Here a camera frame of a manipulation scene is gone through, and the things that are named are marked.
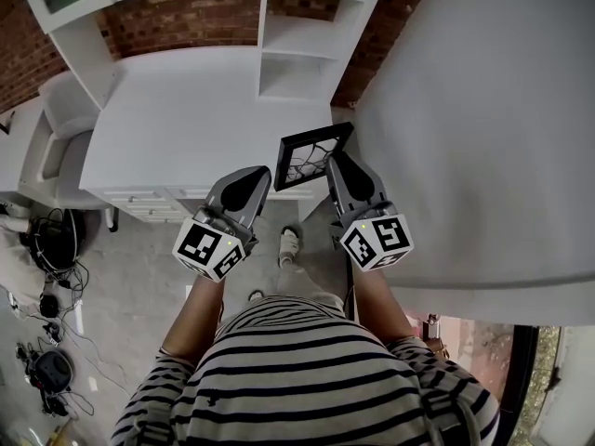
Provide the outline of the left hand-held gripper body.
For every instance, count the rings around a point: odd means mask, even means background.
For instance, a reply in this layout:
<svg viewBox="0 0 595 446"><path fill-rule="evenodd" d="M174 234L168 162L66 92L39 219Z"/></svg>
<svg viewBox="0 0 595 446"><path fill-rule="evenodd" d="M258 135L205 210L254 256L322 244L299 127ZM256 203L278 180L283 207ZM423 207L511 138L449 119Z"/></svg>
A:
<svg viewBox="0 0 595 446"><path fill-rule="evenodd" d="M265 165L228 174L183 221L172 255L198 275L221 282L258 244L253 225L271 185Z"/></svg>

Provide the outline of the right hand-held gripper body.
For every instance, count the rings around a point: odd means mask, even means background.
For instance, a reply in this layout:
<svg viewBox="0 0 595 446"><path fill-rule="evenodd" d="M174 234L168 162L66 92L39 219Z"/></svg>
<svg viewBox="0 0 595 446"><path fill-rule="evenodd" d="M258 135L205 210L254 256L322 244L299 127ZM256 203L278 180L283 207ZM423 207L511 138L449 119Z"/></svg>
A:
<svg viewBox="0 0 595 446"><path fill-rule="evenodd" d="M336 248L343 248L363 272L398 263L414 249L406 218L388 197L371 167L338 151L328 159L326 179L337 221L330 225Z"/></svg>

